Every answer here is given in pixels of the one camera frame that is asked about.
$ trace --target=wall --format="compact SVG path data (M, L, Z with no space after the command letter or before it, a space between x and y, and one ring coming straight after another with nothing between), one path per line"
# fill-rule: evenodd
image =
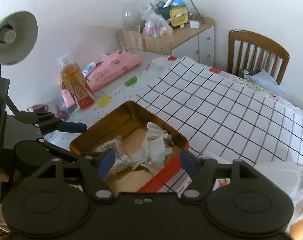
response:
M70 52L85 66L103 53L120 48L116 35L122 10L133 0L0 0L0 20L27 10L38 22L38 38L29 56L14 66L3 66L11 80L9 96L20 110L60 97L56 59Z
M303 109L303 0L193 0L215 19L215 67L227 70L228 32L247 29L277 41L290 54L282 86Z

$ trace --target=orange bottle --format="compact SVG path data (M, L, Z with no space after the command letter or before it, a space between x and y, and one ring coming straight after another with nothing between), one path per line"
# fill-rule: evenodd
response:
M86 109L95 103L95 97L78 64L71 55L67 53L57 61L61 66L61 79L77 106L80 109Z

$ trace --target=black and white grid cloth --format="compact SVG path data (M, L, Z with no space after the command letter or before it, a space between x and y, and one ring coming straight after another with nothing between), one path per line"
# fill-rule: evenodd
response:
M137 96L138 104L186 136L198 157L209 150L229 162L288 160L303 166L303 117L188 57ZM180 171L168 188L175 190L185 175Z

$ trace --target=white drawer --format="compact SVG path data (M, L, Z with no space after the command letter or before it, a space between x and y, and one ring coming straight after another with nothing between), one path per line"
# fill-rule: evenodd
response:
M172 50L172 55L175 57L190 57L191 59L199 62L198 58L198 36L191 38L190 40L179 45L177 48Z
M215 43L213 42L199 54L199 63L214 67L214 47Z
M215 27L210 27L209 29L203 31L199 34L199 51L202 52L210 44L214 42L215 39Z

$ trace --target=small white box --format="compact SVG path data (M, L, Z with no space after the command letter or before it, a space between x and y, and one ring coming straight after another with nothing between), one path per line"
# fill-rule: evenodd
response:
M192 29L199 29L201 26L201 23L198 21L190 21L189 24Z

